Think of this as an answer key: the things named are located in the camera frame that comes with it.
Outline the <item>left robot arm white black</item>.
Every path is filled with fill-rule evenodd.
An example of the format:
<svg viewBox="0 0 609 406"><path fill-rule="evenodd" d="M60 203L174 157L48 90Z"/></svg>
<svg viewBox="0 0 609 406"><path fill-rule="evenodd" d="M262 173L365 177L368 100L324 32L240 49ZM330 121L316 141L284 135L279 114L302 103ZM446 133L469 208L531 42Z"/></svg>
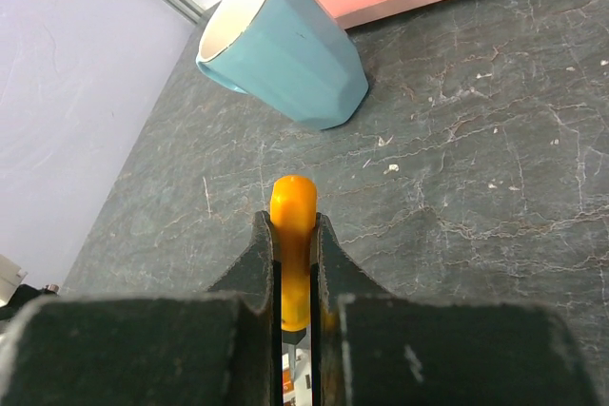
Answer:
<svg viewBox="0 0 609 406"><path fill-rule="evenodd" d="M57 296L59 286L47 284L37 289L23 283L27 272L13 261L1 257L1 332L28 302L43 296Z"/></svg>

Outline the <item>orange handled screwdriver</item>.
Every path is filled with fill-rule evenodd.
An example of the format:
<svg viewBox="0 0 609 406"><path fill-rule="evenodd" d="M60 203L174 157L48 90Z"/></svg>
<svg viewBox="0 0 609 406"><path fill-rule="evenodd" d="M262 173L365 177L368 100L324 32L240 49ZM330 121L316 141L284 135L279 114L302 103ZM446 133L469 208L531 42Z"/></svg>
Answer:
<svg viewBox="0 0 609 406"><path fill-rule="evenodd" d="M287 175L275 182L270 221L278 237L281 265L281 330L292 350L311 329L311 381L322 384L323 336L336 330L336 316L323 303L317 231L317 187L307 177Z"/></svg>

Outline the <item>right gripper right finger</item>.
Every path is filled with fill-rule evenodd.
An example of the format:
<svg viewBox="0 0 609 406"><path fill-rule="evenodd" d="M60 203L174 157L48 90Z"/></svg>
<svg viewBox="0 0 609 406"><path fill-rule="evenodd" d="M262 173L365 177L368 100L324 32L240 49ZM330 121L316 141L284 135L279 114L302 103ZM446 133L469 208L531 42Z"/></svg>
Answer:
<svg viewBox="0 0 609 406"><path fill-rule="evenodd" d="M311 241L316 405L596 405L572 333L546 307L414 301L373 280L326 215Z"/></svg>

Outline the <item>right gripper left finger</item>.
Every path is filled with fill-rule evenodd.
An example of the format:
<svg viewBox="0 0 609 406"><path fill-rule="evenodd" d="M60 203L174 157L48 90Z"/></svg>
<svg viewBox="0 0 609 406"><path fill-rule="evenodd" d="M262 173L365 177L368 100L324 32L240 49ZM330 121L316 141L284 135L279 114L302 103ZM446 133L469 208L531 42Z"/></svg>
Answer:
<svg viewBox="0 0 609 406"><path fill-rule="evenodd" d="M272 405L275 237L256 213L249 244L206 291L42 295L5 320L5 405Z"/></svg>

